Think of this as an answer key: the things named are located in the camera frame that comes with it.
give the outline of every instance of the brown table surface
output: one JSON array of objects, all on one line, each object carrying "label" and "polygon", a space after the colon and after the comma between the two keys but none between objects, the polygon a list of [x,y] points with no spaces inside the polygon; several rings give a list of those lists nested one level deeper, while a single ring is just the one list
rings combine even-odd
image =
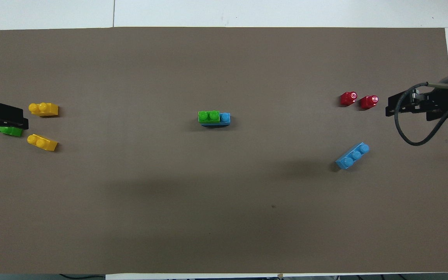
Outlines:
[{"label": "brown table surface", "polygon": [[0,273],[448,271],[448,120],[411,147],[384,113],[445,76],[441,28],[0,31],[0,102],[30,123],[0,133]]}]

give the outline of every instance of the yellow lego brick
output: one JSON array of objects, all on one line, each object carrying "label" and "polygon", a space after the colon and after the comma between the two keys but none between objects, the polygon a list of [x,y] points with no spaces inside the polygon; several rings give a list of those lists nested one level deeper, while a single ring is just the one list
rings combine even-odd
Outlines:
[{"label": "yellow lego brick", "polygon": [[29,110],[32,115],[37,115],[39,117],[58,115],[58,105],[53,103],[31,103],[29,105]]},{"label": "yellow lego brick", "polygon": [[54,151],[58,142],[44,138],[37,134],[32,134],[27,137],[27,142],[31,145],[44,149],[46,151]]}]

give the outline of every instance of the lego brick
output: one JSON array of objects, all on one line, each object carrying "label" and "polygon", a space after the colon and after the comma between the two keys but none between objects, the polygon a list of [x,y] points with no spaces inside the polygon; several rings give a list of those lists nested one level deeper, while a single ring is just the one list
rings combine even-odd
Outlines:
[{"label": "lego brick", "polygon": [[46,151],[54,151],[58,142],[50,140],[48,138],[32,134],[27,137],[27,142],[31,145],[44,149]]},{"label": "lego brick", "polygon": [[220,115],[218,110],[201,110],[198,112],[198,122],[201,124],[218,124],[221,120]]},{"label": "lego brick", "polygon": [[363,109],[373,108],[378,103],[378,97],[376,95],[364,96],[359,103],[360,107]]},{"label": "lego brick", "polygon": [[231,124],[230,113],[219,113],[219,122],[201,122],[201,126],[228,126]]},{"label": "lego brick", "polygon": [[0,132],[16,137],[22,136],[23,129],[14,128],[13,126],[0,126]]},{"label": "lego brick", "polygon": [[347,151],[343,156],[339,157],[336,160],[336,163],[338,166],[346,170],[347,168],[351,167],[356,161],[362,158],[364,154],[366,154],[369,151],[369,146],[364,144],[364,142],[361,142],[349,151]]},{"label": "lego brick", "polygon": [[355,100],[357,99],[357,93],[353,91],[345,92],[340,96],[340,105],[351,105],[355,103]]},{"label": "lego brick", "polygon": [[53,103],[31,103],[29,105],[29,110],[32,115],[36,115],[39,117],[58,115],[58,105]]}]

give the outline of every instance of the white table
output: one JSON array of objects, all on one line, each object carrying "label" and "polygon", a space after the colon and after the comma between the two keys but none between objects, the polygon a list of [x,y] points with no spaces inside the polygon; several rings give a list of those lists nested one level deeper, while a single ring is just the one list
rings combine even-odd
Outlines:
[{"label": "white table", "polygon": [[[448,0],[0,0],[0,30],[118,26],[445,27],[448,47]],[[277,273],[129,273],[107,279],[274,277]],[[322,274],[284,274],[300,275]]]}]

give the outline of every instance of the lego stud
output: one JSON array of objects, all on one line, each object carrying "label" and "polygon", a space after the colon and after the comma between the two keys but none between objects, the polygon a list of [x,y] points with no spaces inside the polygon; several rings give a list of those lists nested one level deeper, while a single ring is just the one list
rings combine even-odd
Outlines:
[{"label": "lego stud", "polygon": [[208,117],[207,112],[205,112],[205,111],[198,112],[198,121],[199,122],[204,121],[205,119],[207,119],[207,117]]},{"label": "lego stud", "polygon": [[346,157],[343,159],[343,164],[346,166],[346,168],[349,168],[354,164],[354,160],[350,157]]},{"label": "lego stud", "polygon": [[46,103],[39,104],[39,111],[44,112],[48,108],[48,105]]},{"label": "lego stud", "polygon": [[366,144],[362,144],[361,146],[359,146],[359,150],[361,154],[366,154],[369,151],[369,146]]},{"label": "lego stud", "polygon": [[219,120],[219,111],[216,111],[216,110],[211,111],[210,119],[212,119],[214,121],[218,121]]},{"label": "lego stud", "polygon": [[353,151],[350,156],[357,161],[362,157],[362,154],[359,151]]},{"label": "lego stud", "polygon": [[34,144],[36,142],[37,142],[37,137],[35,135],[29,135],[29,137],[27,137],[27,143]]},{"label": "lego stud", "polygon": [[227,123],[229,121],[229,114],[223,113],[220,117],[221,122]]},{"label": "lego stud", "polygon": [[39,148],[43,148],[46,145],[46,141],[44,141],[43,139],[39,139],[36,141],[36,146]]},{"label": "lego stud", "polygon": [[33,113],[37,113],[39,112],[39,107],[37,106],[36,103],[30,103],[29,110]]},{"label": "lego stud", "polygon": [[357,99],[357,93],[353,91],[345,92],[340,96],[340,104],[348,106],[350,104],[355,103]]},{"label": "lego stud", "polygon": [[369,108],[373,108],[374,106],[376,106],[377,103],[378,103],[378,97],[376,95],[368,95],[368,96],[364,96],[360,100],[360,107],[362,109],[369,109]]}]

